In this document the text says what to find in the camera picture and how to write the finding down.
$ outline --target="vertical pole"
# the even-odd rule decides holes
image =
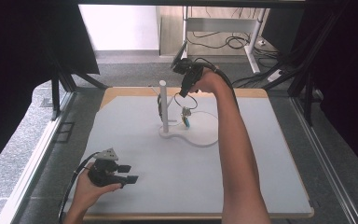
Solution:
[[[310,112],[312,109],[312,95],[313,83],[312,83],[312,73],[307,74],[307,83],[305,86],[305,101],[304,101],[304,119],[308,122],[309,126],[312,126],[312,120],[310,118]]]
[[[60,81],[58,74],[53,74],[51,78],[51,98],[53,102],[53,115],[51,120],[56,120],[56,118],[61,114],[60,110]]]
[[[183,43],[187,41],[187,19],[188,19],[187,12],[188,12],[188,7],[183,7]],[[187,58],[187,46],[182,54],[182,58]]]
[[[164,80],[159,82],[159,94],[161,94],[162,131],[168,132],[168,104],[167,104],[167,83]]]
[[[261,24],[263,24],[264,14],[266,13],[265,8],[261,8],[258,13],[257,21],[255,23],[254,31],[252,32],[251,43],[249,43],[249,53],[253,52],[255,47],[255,41],[257,40],[258,32],[260,31]]]

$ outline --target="white board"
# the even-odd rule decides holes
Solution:
[[[196,99],[199,106],[194,111],[217,116],[213,97]],[[268,212],[311,215],[307,192],[269,99],[239,98],[238,103],[255,152]],[[180,113],[180,106],[172,102],[169,119],[179,122]],[[82,160],[113,147],[119,157],[117,163],[132,166],[124,175],[139,178],[134,185],[103,195],[88,214],[221,213],[218,145],[194,147],[181,138],[165,139],[158,134],[161,126],[156,97],[118,96],[97,113]]]

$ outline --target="gray floor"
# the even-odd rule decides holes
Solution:
[[[180,47],[180,38],[179,45],[172,44],[172,46],[173,49],[167,49],[166,53],[161,56],[153,50],[97,52],[101,75],[91,76],[109,86],[157,85],[161,79],[167,80],[169,86],[179,86],[182,77],[174,74],[169,65],[172,55],[177,51],[178,46]],[[224,55],[205,57],[221,66],[231,81],[234,81],[252,74],[246,57],[243,56],[243,51],[235,54],[237,54],[235,57]],[[262,71],[268,70],[267,67],[261,67],[261,69]],[[65,111],[62,121],[67,125],[73,125],[72,134],[66,142],[60,140],[65,139],[67,135],[56,134],[56,141],[50,145],[48,154],[42,161],[42,168],[39,169],[29,188],[14,223],[57,222],[59,203],[72,172],[83,155],[94,115],[98,111],[103,97],[103,91],[94,88],[79,77],[74,76],[74,78],[79,88],[75,92],[74,99],[68,105],[69,109]],[[350,223],[316,156],[311,141],[306,135],[304,125],[301,124],[290,98],[285,93],[290,81],[269,91],[268,95],[286,141],[292,150],[298,171],[310,196],[310,203],[315,209],[315,215],[310,219],[274,219],[273,223]],[[0,157],[0,212],[50,121],[51,107],[41,106],[49,99],[51,99],[49,82],[35,89],[30,109]],[[358,210],[358,159],[330,125],[318,103],[314,103],[312,106],[312,120],[313,128],[324,151]],[[89,221],[87,223],[107,222]]]

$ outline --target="human arm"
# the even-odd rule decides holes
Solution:
[[[121,184],[112,184],[104,187],[93,185],[89,179],[88,173],[92,163],[79,175],[76,184],[75,196],[71,207],[66,213],[64,224],[80,224],[83,222],[83,216],[89,207],[97,202],[101,195],[115,191],[121,188]]]
[[[222,166],[223,223],[270,223],[260,191],[255,154],[231,88],[212,70],[205,69],[190,91],[211,92],[219,119],[219,153]]]

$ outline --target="white stand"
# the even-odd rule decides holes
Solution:
[[[210,147],[218,139],[218,120],[214,115],[207,112],[193,112],[188,117],[190,127],[183,122],[169,126],[166,82],[159,82],[161,95],[162,127],[158,133],[163,138],[180,137],[194,147]]]
[[[245,46],[246,55],[249,63],[252,66],[254,74],[260,73],[253,49],[255,41],[257,40],[258,32],[260,31],[261,24],[263,23],[265,8],[261,8],[257,20],[253,19],[215,19],[215,18],[189,18],[187,16],[187,8],[184,7],[183,14],[183,41],[187,40],[187,32],[190,31],[203,31],[203,32],[241,32],[252,33],[251,42],[249,46]],[[183,57],[187,57],[187,48],[183,53]]]

